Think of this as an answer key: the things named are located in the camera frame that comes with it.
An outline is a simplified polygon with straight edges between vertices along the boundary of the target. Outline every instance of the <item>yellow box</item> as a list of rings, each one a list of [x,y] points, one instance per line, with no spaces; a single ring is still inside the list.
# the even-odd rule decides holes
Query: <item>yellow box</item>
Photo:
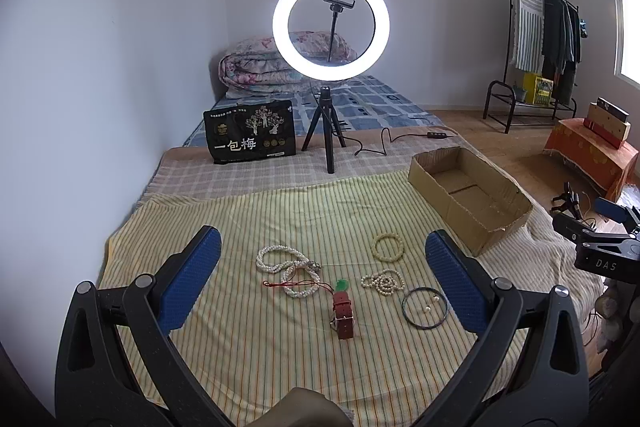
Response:
[[[527,90],[525,102],[548,107],[551,105],[551,92],[554,83],[535,73],[525,73],[522,77],[522,89]]]

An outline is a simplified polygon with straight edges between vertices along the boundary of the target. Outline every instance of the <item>yellow striped sheet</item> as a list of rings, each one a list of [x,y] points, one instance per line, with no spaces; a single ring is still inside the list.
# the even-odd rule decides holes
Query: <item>yellow striped sheet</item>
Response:
[[[393,267],[407,288],[439,288],[425,261],[424,243],[431,231],[449,229],[408,183],[406,171],[214,200],[153,196],[112,237],[101,286],[128,285],[140,273],[154,273],[202,225],[222,233],[222,257],[172,339],[237,425],[263,415],[293,387],[313,389],[354,410],[357,425],[410,425],[475,341],[455,314],[436,330],[414,330],[402,318],[399,296],[385,298],[360,286],[362,276]],[[406,245],[404,257],[391,265],[370,253],[373,239],[386,232],[399,234]],[[584,314],[600,286],[574,269],[571,244],[558,238],[536,207],[525,227],[479,260],[492,275],[508,277],[523,289],[568,286],[578,313]],[[255,256],[260,248],[278,244],[320,263],[322,280],[350,281],[354,339],[339,341],[330,329],[328,292],[292,299],[280,288],[262,286],[263,280],[279,282],[280,276],[258,272]],[[389,255],[395,244],[386,246],[389,250],[381,252]],[[285,258],[269,254],[265,261]],[[160,402],[129,331],[122,336],[142,390]],[[494,391],[507,382],[523,340],[518,332]]]

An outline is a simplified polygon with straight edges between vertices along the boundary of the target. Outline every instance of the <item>red string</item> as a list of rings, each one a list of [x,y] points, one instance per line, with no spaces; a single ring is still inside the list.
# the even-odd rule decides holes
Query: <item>red string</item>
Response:
[[[324,288],[325,290],[327,290],[330,293],[334,293],[334,288],[327,282],[315,282],[315,281],[310,281],[310,280],[303,280],[303,281],[299,281],[299,282],[269,282],[269,281],[262,281],[262,285],[267,287],[267,288],[277,288],[278,286],[310,286],[313,284],[317,284],[318,286],[320,286],[321,288]]]

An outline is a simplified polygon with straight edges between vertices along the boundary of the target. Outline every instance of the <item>cardboard box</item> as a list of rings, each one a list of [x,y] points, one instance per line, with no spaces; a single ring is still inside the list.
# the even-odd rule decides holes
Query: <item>cardboard box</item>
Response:
[[[462,147],[415,155],[409,182],[475,257],[524,225],[533,210],[515,183]]]
[[[629,136],[631,124],[619,120],[596,103],[590,104],[587,118],[612,134],[616,140],[625,141]]]

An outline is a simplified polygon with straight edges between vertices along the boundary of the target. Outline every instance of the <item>small black tripod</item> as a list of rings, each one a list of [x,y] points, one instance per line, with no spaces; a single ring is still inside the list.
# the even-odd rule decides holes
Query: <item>small black tripod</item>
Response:
[[[577,192],[572,190],[569,182],[564,182],[564,192],[560,194],[557,198],[553,198],[551,201],[553,203],[556,203],[556,201],[564,201],[562,205],[553,206],[551,208],[552,214],[555,212],[562,213],[568,210],[573,214],[575,219],[577,219],[578,221],[581,221],[584,219],[580,211],[580,196],[578,196]]]
[[[338,135],[341,147],[347,147],[344,142],[344,136],[342,135],[342,129],[340,129],[340,122],[338,121],[338,115],[334,109],[334,101],[331,99],[331,89],[328,87],[320,88],[320,100],[318,101],[318,107],[314,113],[314,117],[311,119],[311,127],[309,132],[306,133],[305,143],[302,146],[302,152],[305,152],[311,141],[311,137],[314,135],[318,120],[322,116],[322,127],[324,128],[324,149],[326,150],[326,171],[329,174],[334,174],[334,137],[332,136],[332,123],[335,128],[335,134]]]

